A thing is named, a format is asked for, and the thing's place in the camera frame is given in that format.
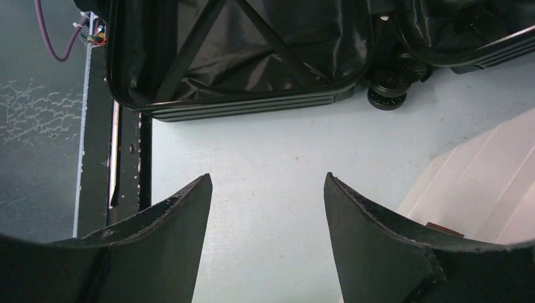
scratch marks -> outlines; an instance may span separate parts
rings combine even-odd
[[[33,86],[32,79],[25,88],[17,81],[0,81],[0,144],[19,141],[23,146],[35,146],[33,143],[44,142],[43,136],[76,139],[78,134],[69,129],[79,124],[81,97],[48,92],[44,86]]]

floor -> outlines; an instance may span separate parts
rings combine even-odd
[[[210,173],[214,191],[194,302],[337,302],[324,213],[333,172],[395,210],[436,155],[535,107],[535,54],[441,70],[400,109],[364,93],[309,109],[153,129],[153,201]]]
[[[80,19],[72,1],[42,1],[60,56]],[[0,1],[0,233],[37,242],[73,234],[85,46],[59,63],[33,1]]]

black bag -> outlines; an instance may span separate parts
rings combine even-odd
[[[329,104],[366,87],[390,110],[435,68],[465,73],[535,48],[534,0],[104,2],[111,91],[163,121]]]

suitcase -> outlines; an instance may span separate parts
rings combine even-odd
[[[535,49],[534,0],[77,0],[108,24],[107,79],[161,121],[410,98]]]

black metal frame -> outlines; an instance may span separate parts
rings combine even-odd
[[[77,237],[151,206],[152,120],[117,104],[117,144],[114,144],[114,99],[105,78],[105,51],[104,47],[91,50]],[[112,175],[115,184],[111,184]]]

